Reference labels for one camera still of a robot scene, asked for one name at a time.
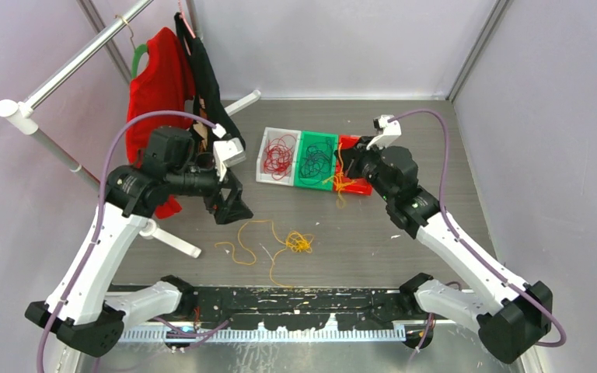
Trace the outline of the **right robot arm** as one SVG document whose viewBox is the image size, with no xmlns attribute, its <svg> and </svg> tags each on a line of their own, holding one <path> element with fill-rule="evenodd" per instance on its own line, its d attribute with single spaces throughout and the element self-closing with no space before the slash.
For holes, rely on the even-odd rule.
<svg viewBox="0 0 597 373">
<path fill-rule="evenodd" d="M 407 148 L 355 145 L 338 152 L 344 175 L 364 179 L 386 203 L 391 222 L 443 259 L 472 289 L 457 291 L 419 273 L 400 290 L 405 316 L 442 315 L 477 333 L 488 352 L 511 364 L 551 331 L 553 292 L 503 267 L 420 186 Z"/>
</svg>

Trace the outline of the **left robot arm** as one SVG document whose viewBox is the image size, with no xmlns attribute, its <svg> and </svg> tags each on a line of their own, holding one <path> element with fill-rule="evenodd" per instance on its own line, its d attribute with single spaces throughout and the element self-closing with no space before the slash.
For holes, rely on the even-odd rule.
<svg viewBox="0 0 597 373">
<path fill-rule="evenodd" d="M 218 133 L 211 150 L 199 152 L 189 131 L 155 129 L 135 164 L 109 173 L 70 269 L 46 300 L 29 304 L 26 318 L 92 357 L 102 357 L 125 331 L 157 316 L 189 319 L 197 294 L 173 275 L 125 296 L 107 299 L 106 293 L 134 239 L 171 197 L 201 197 L 219 225 L 252 218 L 231 170 L 244 158 L 243 143 L 227 134 Z"/>
</svg>

